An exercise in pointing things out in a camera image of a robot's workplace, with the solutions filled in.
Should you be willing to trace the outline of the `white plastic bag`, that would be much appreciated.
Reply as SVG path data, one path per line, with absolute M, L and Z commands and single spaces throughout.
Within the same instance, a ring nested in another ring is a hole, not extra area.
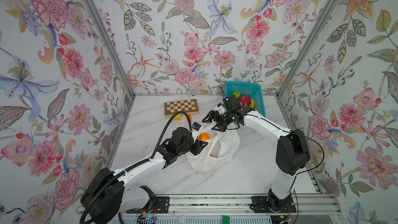
M 218 132 L 212 130 L 213 126 L 214 124 L 207 125 L 201 132 L 207 133 L 211 138 L 206 141 L 208 145 L 202 152 L 197 156 L 191 153 L 187 154 L 190 166 L 203 175 L 212 174 L 230 162 L 240 145 L 240 138 L 236 130 Z

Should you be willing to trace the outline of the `pink dragon fruit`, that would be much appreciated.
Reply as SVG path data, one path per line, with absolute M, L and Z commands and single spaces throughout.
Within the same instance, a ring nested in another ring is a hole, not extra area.
M 241 105 L 241 107 L 245 107 L 245 106 L 251 106 L 252 105 L 252 99 L 251 96 L 244 94 L 241 95 L 238 99 L 239 104 Z

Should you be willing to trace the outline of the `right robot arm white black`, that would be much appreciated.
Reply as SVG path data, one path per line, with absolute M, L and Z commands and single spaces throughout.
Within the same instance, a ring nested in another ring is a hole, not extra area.
M 306 136 L 299 130 L 282 127 L 261 115 L 250 106 L 241 106 L 236 96 L 223 98 L 214 110 L 208 112 L 203 123 L 212 123 L 214 131 L 225 132 L 230 124 L 245 126 L 276 143 L 275 161 L 278 172 L 267 198 L 252 207 L 264 207 L 266 212 L 280 213 L 292 203 L 292 189 L 298 171 L 306 167 L 311 155 Z

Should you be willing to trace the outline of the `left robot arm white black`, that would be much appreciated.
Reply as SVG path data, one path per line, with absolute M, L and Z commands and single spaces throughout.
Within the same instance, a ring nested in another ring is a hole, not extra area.
M 177 128 L 170 139 L 166 139 L 154 155 L 128 167 L 111 171 L 101 169 L 81 197 L 84 211 L 81 224 L 106 224 L 118 213 L 143 209 L 150 211 L 154 207 L 155 194 L 147 187 L 132 187 L 142 179 L 165 169 L 180 156 L 191 153 L 198 155 L 207 142 L 198 139 L 203 128 L 194 123 L 192 130 Z

